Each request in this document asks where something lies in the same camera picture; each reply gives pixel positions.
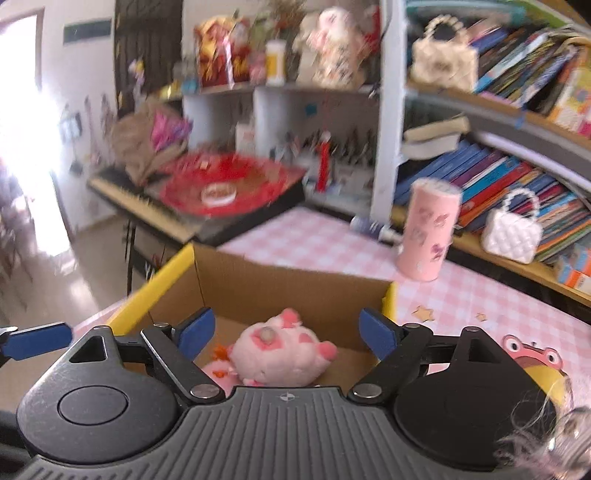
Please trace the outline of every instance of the stuffed animal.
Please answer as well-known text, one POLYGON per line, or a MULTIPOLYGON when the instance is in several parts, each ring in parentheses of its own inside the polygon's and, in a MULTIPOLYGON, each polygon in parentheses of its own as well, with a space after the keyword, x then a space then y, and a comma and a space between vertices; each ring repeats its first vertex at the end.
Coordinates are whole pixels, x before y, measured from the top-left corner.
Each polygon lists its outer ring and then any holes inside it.
POLYGON ((213 361, 209 362, 202 370, 211 378, 220 388, 223 388, 226 396, 229 397, 236 385, 242 385, 238 374, 234 370, 230 359, 228 358, 228 349, 217 346, 213 350, 213 361))
POLYGON ((311 83, 312 77, 318 68, 318 52, 312 50, 306 42, 316 28, 319 16, 318 13, 307 14, 301 21, 300 33, 294 40, 294 50, 301 52, 300 67, 296 80, 298 83, 311 83))
POLYGON ((217 348, 213 362, 203 371, 226 395, 241 383, 305 387, 324 373, 336 355, 334 343, 320 342, 302 326, 295 310, 285 309, 265 323, 248 327, 227 350, 217 348))
POLYGON ((361 62, 368 56, 369 46, 347 10, 339 7, 324 10, 307 44, 320 56, 314 83, 345 90, 363 85, 361 62))

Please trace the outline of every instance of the pink stuffed toy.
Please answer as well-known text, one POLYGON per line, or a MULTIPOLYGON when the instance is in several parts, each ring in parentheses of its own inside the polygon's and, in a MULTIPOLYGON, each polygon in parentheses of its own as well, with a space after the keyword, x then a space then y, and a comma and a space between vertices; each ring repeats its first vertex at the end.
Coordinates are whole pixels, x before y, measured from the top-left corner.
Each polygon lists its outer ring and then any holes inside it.
POLYGON ((336 358, 334 343, 320 342, 302 326, 293 309, 248 327, 228 348, 230 361, 245 385, 305 387, 336 358))
POLYGON ((242 385, 242 382, 234 370, 234 365, 232 365, 228 358, 228 350, 226 348, 222 346, 215 347, 212 357, 213 361, 205 365, 202 370, 220 388, 223 388, 226 396, 229 397, 233 388, 236 385, 242 385))

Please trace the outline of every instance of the blue gripper pad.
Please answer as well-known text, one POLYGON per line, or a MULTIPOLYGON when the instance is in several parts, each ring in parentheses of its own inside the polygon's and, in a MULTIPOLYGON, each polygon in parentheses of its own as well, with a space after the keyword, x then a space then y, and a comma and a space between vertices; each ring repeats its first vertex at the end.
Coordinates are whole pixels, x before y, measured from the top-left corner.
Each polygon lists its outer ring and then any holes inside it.
POLYGON ((396 333, 385 324, 385 321, 391 322, 382 314, 372 310, 363 309, 359 314, 359 334, 380 361, 398 346, 396 333))
POLYGON ((66 348, 72 342, 72 329, 65 323, 52 323, 11 333, 0 353, 13 360, 66 348))
POLYGON ((178 326, 178 349, 188 360, 203 350, 216 331, 216 318, 212 309, 201 309, 178 326))

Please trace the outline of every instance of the pink checkered tablecloth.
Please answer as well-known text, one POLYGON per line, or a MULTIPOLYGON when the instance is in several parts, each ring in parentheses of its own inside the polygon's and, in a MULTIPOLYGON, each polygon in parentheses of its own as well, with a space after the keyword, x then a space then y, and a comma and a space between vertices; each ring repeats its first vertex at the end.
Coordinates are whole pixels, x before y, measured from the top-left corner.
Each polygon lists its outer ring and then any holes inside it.
POLYGON ((346 222, 303 207, 221 247, 261 264, 345 273, 396 281, 398 324, 425 321, 437 335, 459 335, 478 325, 497 342, 513 335, 523 344, 553 348, 573 381, 575 401, 589 403, 591 326, 452 262, 429 283, 400 274, 392 249, 349 231, 346 222))

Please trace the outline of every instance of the red plate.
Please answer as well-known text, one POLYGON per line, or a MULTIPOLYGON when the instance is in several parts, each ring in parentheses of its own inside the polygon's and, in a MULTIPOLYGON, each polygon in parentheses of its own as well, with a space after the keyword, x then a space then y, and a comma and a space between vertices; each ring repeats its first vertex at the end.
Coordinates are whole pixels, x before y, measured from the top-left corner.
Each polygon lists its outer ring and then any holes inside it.
POLYGON ((198 164, 177 170, 160 194, 163 203, 191 215, 230 216, 252 212, 273 202, 284 191, 288 178, 288 170, 270 160, 236 154, 203 154, 193 159, 198 164), (205 205, 201 200, 202 190, 218 182, 232 183, 236 187, 236 199, 229 205, 205 205))

